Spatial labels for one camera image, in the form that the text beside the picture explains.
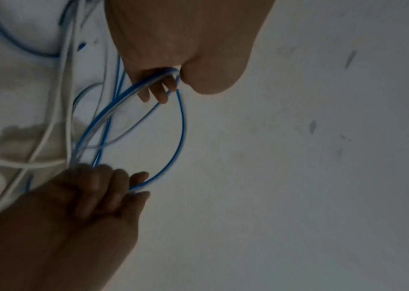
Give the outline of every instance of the white floor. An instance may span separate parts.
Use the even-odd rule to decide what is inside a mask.
[[[64,2],[0,0],[0,15],[53,51]],[[99,55],[90,32],[81,58]],[[100,81],[98,61],[81,71]],[[0,39],[0,136],[22,133],[8,153],[45,122],[52,75]],[[235,87],[183,92],[183,154],[107,290],[409,290],[409,0],[279,0]],[[119,128],[151,105],[129,106]],[[179,131],[173,99],[104,162],[155,173]]]

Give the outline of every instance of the bundle of wires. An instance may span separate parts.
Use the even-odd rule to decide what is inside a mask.
[[[51,135],[51,132],[56,124],[56,121],[58,119],[58,106],[59,106],[59,101],[62,98],[62,83],[63,83],[64,70],[67,65],[70,65],[72,76],[75,76],[76,74],[76,69],[75,69],[76,68],[75,66],[76,54],[80,49],[82,49],[85,46],[85,43],[80,43],[81,30],[84,27],[88,18],[92,15],[92,13],[96,10],[96,8],[101,2],[102,2],[101,0],[99,1],[88,0],[89,5],[86,5],[86,0],[70,0],[68,2],[59,20],[59,25],[65,26],[66,19],[68,18],[68,14],[70,14],[70,9],[72,6],[76,5],[76,10],[75,10],[74,15],[68,21],[68,25],[65,30],[64,39],[63,39],[60,53],[44,53],[44,52],[39,52],[32,48],[29,48],[26,45],[22,44],[18,39],[16,39],[10,33],[8,33],[7,30],[4,28],[4,26],[0,23],[0,35],[4,39],[6,39],[10,44],[15,46],[16,48],[28,54],[34,55],[34,56],[58,59],[57,81],[56,81],[56,84],[53,86],[53,89],[51,90],[51,100],[52,100],[51,116],[47,124],[46,130],[41,138],[41,141],[39,142],[37,147],[34,149],[32,154],[30,155],[28,161],[25,163],[5,160],[3,158],[0,158],[0,166],[20,169],[20,171],[15,176],[15,178],[12,180],[12,182],[6,187],[6,189],[0,195],[0,202],[2,201],[3,198],[8,197],[15,190],[15,188],[18,186],[20,181],[26,175],[27,170],[53,167],[53,166],[62,165],[62,164],[65,164],[66,167],[75,166],[76,164],[80,162],[81,157],[86,149],[96,150],[96,154],[94,155],[94,158],[92,161],[92,166],[97,166],[101,162],[104,148],[111,146],[115,144],[116,142],[118,142],[119,140],[121,140],[122,138],[126,137],[131,131],[133,131],[138,125],[140,125],[146,118],[148,118],[153,112],[155,112],[160,106],[160,104],[157,103],[144,117],[142,117],[136,124],[134,124],[127,131],[125,131],[124,133],[122,133],[121,135],[119,135],[118,137],[112,140],[107,140],[110,129],[111,129],[112,115],[123,104],[125,104],[129,98],[131,98],[132,96],[135,96],[141,89],[148,88],[148,86],[150,86],[151,84],[157,81],[160,81],[166,76],[170,76],[170,75],[175,76],[176,83],[179,83],[180,81],[179,76],[178,76],[179,71],[174,68],[168,68],[168,69],[164,69],[163,71],[156,73],[140,81],[139,83],[136,83],[130,86],[129,88],[127,88],[125,91],[122,92],[121,90],[123,87],[124,79],[126,77],[126,73],[123,72],[121,76],[119,74],[121,61],[120,61],[120,57],[118,56],[117,72],[116,72],[116,78],[115,78],[115,88],[113,91],[112,100],[105,108],[103,108],[98,113],[102,96],[104,96],[107,90],[110,90],[110,86],[107,85],[107,83],[109,83],[110,80],[108,80],[108,77],[107,77],[108,76],[107,62],[109,60],[109,49],[108,49],[108,39],[106,39],[105,40],[105,71],[104,71],[103,82],[92,84],[86,87],[84,90],[82,90],[79,94],[75,94],[76,93],[75,85],[72,82],[70,86],[70,94],[69,94],[70,97],[68,98],[68,100],[62,100],[64,113],[65,113],[66,158],[45,161],[45,162],[35,161],[37,157],[39,156],[40,152],[42,151],[42,149],[44,148],[44,146],[46,145]],[[70,64],[68,64],[67,62],[68,56],[71,57],[71,61],[69,62]],[[101,92],[101,96],[99,99],[99,104],[94,113],[92,121],[87,126],[82,136],[79,137],[78,140],[74,140],[72,129],[71,129],[73,113],[75,112],[75,109],[78,106],[79,102],[86,96],[86,94],[90,92],[92,89],[99,87],[99,86],[102,86],[102,92]],[[132,187],[129,190],[130,192],[135,192],[143,187],[146,187],[147,185],[150,185],[152,182],[158,180],[162,175],[164,175],[164,173],[167,170],[171,168],[171,166],[177,160],[182,150],[182,147],[185,142],[187,120],[186,120],[183,100],[181,98],[179,90],[176,91],[176,95],[177,95],[178,104],[180,107],[181,119],[182,119],[182,132],[180,135],[180,141],[179,141],[178,147],[173,157],[170,159],[170,161],[167,163],[167,165],[162,170],[160,170],[156,175],[154,175],[152,178],[148,179],[144,183]],[[102,126],[103,126],[103,131],[102,131],[101,138],[98,144],[89,145],[89,142],[93,139],[96,132],[98,132],[98,130],[102,128]],[[30,176],[27,180],[26,191],[29,190],[32,178],[33,177]]]

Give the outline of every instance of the white surface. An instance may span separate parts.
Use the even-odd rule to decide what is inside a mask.
[[[29,22],[50,27],[33,9]],[[49,68],[0,47],[0,71]],[[82,87],[103,73],[82,71]],[[44,120],[47,75],[11,75],[0,134]],[[278,1],[238,84],[184,97],[184,152],[150,188],[139,244],[107,290],[409,290],[409,0]],[[104,162],[158,171],[178,142],[171,101]],[[129,106],[135,122],[150,105]]]

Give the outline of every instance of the hand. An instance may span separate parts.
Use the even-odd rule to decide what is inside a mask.
[[[148,178],[80,165],[0,214],[0,290],[101,290],[137,241]]]
[[[131,81],[181,65],[180,77],[201,94],[231,87],[243,74],[254,40],[274,0],[105,0],[113,41]],[[150,86],[167,102],[163,84]],[[150,98],[148,89],[139,93]]]

